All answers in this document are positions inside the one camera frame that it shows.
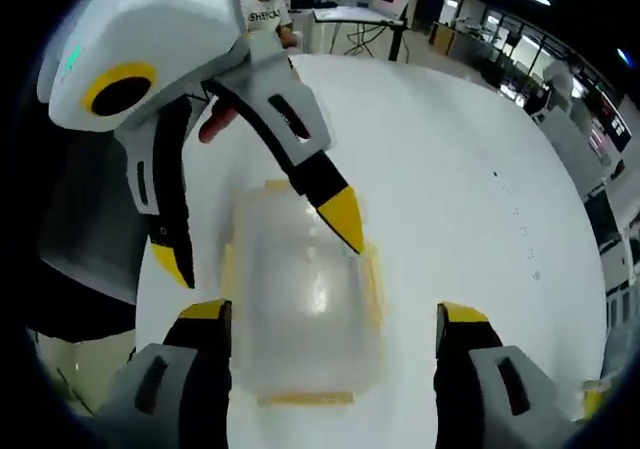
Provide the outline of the person's left hand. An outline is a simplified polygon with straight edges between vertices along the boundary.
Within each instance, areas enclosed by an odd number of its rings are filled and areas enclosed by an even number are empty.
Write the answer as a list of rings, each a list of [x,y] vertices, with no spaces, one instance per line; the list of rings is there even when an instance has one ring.
[[[207,119],[202,123],[198,138],[201,143],[210,143],[216,135],[228,127],[236,118],[238,113],[231,103],[221,98],[217,99],[208,113]]]

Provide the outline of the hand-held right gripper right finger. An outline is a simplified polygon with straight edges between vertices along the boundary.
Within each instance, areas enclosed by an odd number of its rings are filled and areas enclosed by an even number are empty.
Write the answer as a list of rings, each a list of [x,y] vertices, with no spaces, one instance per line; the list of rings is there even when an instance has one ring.
[[[553,448],[555,387],[469,306],[437,306],[438,448]]]

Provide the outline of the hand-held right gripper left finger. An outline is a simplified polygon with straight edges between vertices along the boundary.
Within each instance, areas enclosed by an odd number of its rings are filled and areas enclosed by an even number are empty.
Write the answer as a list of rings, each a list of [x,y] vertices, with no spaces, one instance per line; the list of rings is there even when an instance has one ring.
[[[226,448],[232,302],[182,310],[161,343],[117,372],[94,416],[107,448]]]

